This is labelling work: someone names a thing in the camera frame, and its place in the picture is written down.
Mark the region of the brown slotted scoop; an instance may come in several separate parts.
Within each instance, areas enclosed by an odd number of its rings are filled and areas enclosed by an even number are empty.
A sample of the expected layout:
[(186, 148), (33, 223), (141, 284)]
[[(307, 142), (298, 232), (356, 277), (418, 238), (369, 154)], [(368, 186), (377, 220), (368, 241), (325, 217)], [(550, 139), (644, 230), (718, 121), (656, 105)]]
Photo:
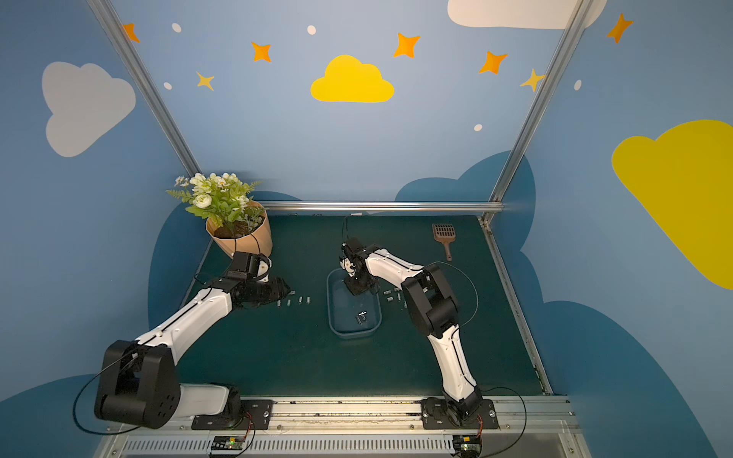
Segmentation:
[(452, 251), (450, 245), (456, 240), (456, 230), (452, 224), (433, 223), (433, 238), (436, 242), (443, 245), (445, 250), (446, 261), (452, 261)]

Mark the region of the artificial white flower plant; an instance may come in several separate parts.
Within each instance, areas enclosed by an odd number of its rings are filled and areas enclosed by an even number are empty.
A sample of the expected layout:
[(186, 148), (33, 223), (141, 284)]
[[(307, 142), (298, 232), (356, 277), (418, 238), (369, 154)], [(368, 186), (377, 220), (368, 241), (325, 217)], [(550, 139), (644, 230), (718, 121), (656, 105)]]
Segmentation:
[(166, 193), (185, 203), (185, 210), (213, 224), (219, 239), (238, 239), (250, 235), (265, 220), (265, 210), (252, 194), (258, 182), (244, 182), (234, 173), (178, 177), (175, 188)]

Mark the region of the terracotta flower pot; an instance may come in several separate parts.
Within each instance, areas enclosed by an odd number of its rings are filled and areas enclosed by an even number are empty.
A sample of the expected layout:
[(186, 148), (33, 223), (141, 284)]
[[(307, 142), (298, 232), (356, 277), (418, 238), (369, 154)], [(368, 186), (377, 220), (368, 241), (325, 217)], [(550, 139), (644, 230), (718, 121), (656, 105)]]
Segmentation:
[(251, 234), (248, 234), (242, 238), (219, 238), (216, 236), (216, 232), (219, 227), (212, 223), (212, 221), (206, 221), (205, 228), (212, 240), (231, 258), (236, 252), (262, 254), (267, 257), (270, 257), (272, 254), (272, 231), (268, 215), (265, 211), (265, 208), (259, 202), (253, 202), (252, 205), (262, 210), (263, 222)]

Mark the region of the small circuit board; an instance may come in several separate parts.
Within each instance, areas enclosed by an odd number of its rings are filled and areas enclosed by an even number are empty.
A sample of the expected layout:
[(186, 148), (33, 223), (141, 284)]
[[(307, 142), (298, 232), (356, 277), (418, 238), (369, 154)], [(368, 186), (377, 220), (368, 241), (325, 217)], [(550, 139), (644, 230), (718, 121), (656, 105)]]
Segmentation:
[(213, 454), (237, 454), (244, 450), (245, 437), (242, 435), (215, 436), (211, 443), (210, 452)]
[(452, 457), (479, 458), (481, 456), (482, 440), (477, 435), (454, 435), (452, 446), (454, 447)]

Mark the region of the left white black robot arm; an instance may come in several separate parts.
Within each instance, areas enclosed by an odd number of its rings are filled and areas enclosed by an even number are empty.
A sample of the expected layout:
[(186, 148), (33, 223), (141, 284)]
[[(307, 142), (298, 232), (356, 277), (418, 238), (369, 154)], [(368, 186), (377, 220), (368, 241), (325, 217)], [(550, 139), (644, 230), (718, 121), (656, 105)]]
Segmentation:
[(112, 343), (98, 376), (95, 417), (145, 429), (183, 418), (191, 419), (193, 429), (236, 429), (244, 421), (240, 391), (230, 384), (183, 384), (178, 364), (233, 310), (289, 294), (283, 279), (270, 278), (271, 267), (263, 254), (238, 252), (225, 273), (162, 324), (134, 341)]

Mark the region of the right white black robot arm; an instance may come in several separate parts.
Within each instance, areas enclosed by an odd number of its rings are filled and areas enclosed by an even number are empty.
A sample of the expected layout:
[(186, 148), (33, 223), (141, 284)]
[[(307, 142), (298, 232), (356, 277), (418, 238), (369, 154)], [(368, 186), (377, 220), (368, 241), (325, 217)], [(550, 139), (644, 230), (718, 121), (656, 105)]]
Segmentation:
[(346, 287), (352, 295), (371, 290), (379, 280), (402, 291), (413, 325), (433, 348), (448, 416), (456, 425), (473, 418), (483, 396), (462, 347), (458, 300), (440, 267), (410, 263), (355, 238), (343, 242), (341, 249), (340, 265), (347, 272)]

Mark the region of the right small circuit board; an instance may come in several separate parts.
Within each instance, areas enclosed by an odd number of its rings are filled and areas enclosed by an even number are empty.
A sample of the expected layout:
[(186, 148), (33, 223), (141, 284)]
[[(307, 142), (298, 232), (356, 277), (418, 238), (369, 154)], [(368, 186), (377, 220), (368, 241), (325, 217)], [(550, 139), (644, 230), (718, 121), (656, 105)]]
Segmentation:
[(479, 458), (481, 456), (482, 440), (477, 435), (454, 435), (452, 446), (454, 447), (452, 457)]

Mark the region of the left small circuit board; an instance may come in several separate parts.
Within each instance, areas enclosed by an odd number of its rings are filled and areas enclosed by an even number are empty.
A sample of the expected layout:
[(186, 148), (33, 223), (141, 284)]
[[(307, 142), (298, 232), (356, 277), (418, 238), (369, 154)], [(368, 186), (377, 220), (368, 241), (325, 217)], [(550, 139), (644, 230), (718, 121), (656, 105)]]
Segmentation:
[(242, 435), (215, 436), (211, 443), (210, 452), (213, 454), (237, 454), (244, 450), (245, 437)]

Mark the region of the aluminium front rail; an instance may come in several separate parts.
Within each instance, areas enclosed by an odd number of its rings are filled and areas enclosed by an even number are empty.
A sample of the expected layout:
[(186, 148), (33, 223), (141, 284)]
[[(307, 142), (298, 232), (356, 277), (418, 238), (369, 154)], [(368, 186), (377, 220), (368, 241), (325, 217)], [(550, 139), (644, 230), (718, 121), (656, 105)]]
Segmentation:
[[(454, 435), (477, 435), (479, 457), (588, 457), (575, 410), (560, 396), (492, 394), (499, 429), (424, 429), (420, 397), (274, 397), (267, 431), (193, 431), (189, 418), (161, 429), (117, 427), (98, 457), (452, 457)], [(213, 454), (215, 436), (245, 437), (237, 454)]]

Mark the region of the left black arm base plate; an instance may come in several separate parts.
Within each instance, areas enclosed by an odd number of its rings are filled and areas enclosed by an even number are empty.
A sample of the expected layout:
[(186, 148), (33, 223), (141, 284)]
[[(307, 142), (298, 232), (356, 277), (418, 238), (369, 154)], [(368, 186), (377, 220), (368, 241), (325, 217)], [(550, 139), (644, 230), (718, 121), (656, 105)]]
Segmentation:
[(195, 416), (191, 425), (193, 431), (244, 431), (257, 429), (267, 431), (272, 417), (274, 402), (268, 399), (240, 400), (227, 406), (216, 415)]

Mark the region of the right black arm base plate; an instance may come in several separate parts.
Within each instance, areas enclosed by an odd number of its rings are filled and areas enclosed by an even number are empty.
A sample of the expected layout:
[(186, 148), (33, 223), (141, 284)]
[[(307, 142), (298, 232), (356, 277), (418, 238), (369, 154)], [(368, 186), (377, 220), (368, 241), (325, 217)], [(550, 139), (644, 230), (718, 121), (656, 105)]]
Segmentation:
[(498, 414), (491, 399), (482, 400), (471, 415), (461, 414), (443, 398), (429, 397), (420, 401), (420, 419), (424, 429), (499, 429)]

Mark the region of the translucent blue storage box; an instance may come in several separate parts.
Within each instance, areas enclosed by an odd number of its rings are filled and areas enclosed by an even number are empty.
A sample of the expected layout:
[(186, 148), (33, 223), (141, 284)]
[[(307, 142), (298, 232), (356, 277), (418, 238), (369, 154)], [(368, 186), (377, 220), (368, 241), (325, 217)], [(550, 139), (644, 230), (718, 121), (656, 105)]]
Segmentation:
[(352, 295), (346, 278), (347, 273), (341, 269), (332, 270), (326, 277), (329, 327), (344, 340), (368, 337), (383, 321), (379, 297), (370, 292)]

